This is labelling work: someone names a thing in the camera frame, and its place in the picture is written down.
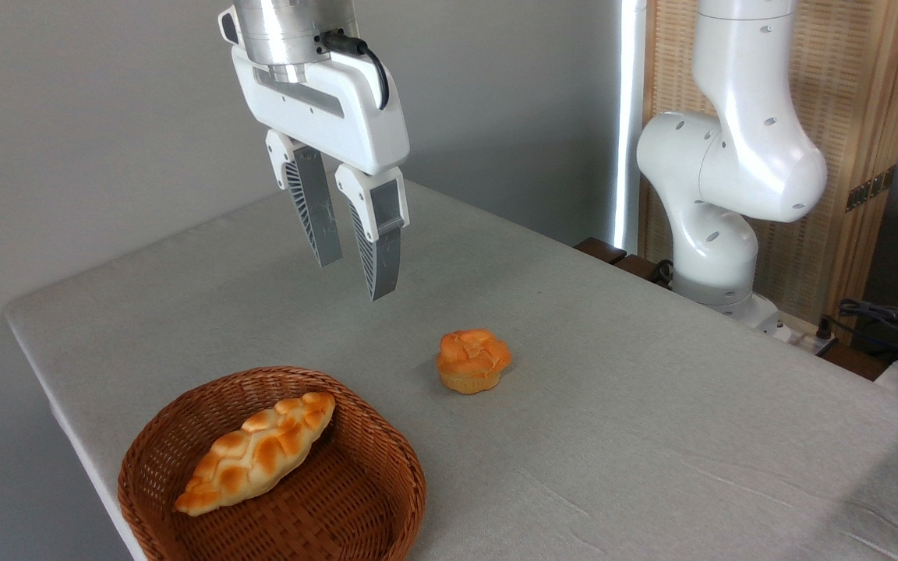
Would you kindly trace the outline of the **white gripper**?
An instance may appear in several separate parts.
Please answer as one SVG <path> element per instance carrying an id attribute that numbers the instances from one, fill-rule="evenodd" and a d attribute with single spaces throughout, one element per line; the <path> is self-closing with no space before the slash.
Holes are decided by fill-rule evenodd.
<path id="1" fill-rule="evenodd" d="M 336 184 L 352 214 L 371 301 L 395 291 L 401 231 L 410 224 L 396 166 L 407 160 L 410 143 L 393 79 L 388 103 L 379 109 L 377 69 L 370 61 L 336 53 L 304 66 L 304 82 L 290 84 L 274 81 L 242 47 L 231 53 L 247 107 L 270 128 L 265 146 L 278 187 L 292 196 L 317 262 L 325 267 L 342 258 L 324 153 L 343 163 Z"/>

